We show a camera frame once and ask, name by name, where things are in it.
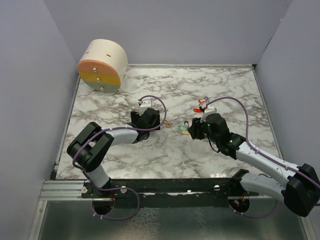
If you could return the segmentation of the green tag key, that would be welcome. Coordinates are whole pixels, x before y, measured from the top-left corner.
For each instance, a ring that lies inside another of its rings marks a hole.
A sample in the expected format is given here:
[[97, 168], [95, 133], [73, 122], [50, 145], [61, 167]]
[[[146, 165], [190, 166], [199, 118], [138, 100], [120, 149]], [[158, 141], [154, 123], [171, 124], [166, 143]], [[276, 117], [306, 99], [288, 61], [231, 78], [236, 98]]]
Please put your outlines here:
[[178, 129], [181, 130], [181, 131], [186, 131], [188, 129], [188, 127], [185, 126], [185, 125], [179, 125]]

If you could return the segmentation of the yellow tag key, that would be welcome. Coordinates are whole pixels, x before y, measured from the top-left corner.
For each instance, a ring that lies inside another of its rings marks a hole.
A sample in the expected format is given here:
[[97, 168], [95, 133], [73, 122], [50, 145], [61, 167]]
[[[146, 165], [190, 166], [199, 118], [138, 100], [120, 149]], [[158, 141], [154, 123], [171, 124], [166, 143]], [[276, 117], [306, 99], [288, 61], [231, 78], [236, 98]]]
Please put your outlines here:
[[186, 135], [186, 136], [189, 136], [189, 137], [191, 136], [191, 134], [187, 130], [181, 130], [180, 133], [182, 135]]

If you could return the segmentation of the round beige drawer box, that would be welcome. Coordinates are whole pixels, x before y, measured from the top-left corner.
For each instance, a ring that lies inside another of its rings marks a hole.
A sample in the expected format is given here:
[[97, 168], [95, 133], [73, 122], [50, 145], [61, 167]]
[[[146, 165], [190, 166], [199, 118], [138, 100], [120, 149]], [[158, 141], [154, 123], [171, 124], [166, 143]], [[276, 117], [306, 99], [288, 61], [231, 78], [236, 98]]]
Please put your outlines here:
[[115, 93], [128, 67], [125, 50], [116, 42], [94, 39], [77, 64], [80, 78], [96, 91]]

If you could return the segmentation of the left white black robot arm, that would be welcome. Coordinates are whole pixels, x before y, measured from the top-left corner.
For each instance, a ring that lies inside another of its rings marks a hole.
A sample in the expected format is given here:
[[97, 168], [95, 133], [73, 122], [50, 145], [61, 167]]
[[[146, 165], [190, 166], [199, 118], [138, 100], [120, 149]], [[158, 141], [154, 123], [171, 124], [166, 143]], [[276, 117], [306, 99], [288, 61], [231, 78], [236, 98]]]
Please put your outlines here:
[[102, 132], [96, 122], [90, 122], [67, 147], [67, 154], [93, 182], [93, 191], [97, 196], [106, 197], [111, 190], [110, 177], [102, 166], [102, 161], [112, 146], [135, 144], [150, 136], [149, 129], [160, 129], [160, 112], [148, 107], [144, 113], [130, 113], [131, 122]]

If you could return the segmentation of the red tag key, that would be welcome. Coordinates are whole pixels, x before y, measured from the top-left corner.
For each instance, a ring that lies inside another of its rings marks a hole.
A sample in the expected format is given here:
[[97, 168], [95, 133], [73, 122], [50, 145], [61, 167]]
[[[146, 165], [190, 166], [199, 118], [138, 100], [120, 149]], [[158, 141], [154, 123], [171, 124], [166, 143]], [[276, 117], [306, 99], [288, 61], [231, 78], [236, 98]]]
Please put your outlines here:
[[195, 113], [202, 113], [203, 110], [202, 110], [201, 108], [194, 108], [194, 109], [193, 109], [193, 112], [195, 112]]
[[198, 100], [199, 104], [205, 104], [208, 100], [206, 100], [205, 98], [201, 98]]

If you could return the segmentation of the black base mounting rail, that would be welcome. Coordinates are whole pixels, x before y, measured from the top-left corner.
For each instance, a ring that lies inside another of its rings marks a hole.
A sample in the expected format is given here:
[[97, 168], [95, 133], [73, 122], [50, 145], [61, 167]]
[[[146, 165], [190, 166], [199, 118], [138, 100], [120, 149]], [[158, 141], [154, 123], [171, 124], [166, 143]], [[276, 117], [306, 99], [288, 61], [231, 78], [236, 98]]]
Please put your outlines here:
[[227, 207], [231, 199], [258, 195], [234, 177], [112, 179], [104, 190], [90, 182], [83, 187], [82, 199], [119, 209]]

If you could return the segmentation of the orange carabiner near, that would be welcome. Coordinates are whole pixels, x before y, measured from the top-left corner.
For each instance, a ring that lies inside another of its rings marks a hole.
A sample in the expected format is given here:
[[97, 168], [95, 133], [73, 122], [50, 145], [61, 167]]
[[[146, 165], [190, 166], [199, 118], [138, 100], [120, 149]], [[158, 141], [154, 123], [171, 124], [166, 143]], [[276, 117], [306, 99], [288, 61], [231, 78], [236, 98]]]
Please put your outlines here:
[[167, 120], [164, 121], [164, 124], [167, 128], [171, 128], [171, 124]]

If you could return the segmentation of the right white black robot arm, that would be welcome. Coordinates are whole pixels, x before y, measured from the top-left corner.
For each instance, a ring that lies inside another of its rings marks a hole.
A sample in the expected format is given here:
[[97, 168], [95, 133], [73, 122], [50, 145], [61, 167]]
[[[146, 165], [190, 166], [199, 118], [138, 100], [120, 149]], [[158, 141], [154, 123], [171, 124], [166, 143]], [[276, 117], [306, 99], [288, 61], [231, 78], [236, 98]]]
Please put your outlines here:
[[234, 175], [229, 189], [240, 196], [256, 192], [285, 204], [294, 214], [307, 217], [320, 200], [320, 180], [315, 169], [305, 163], [301, 166], [287, 162], [260, 150], [245, 137], [230, 132], [218, 113], [192, 119], [188, 132], [193, 140], [207, 139], [216, 145], [217, 153], [247, 163], [269, 178], [261, 178], [247, 170]]

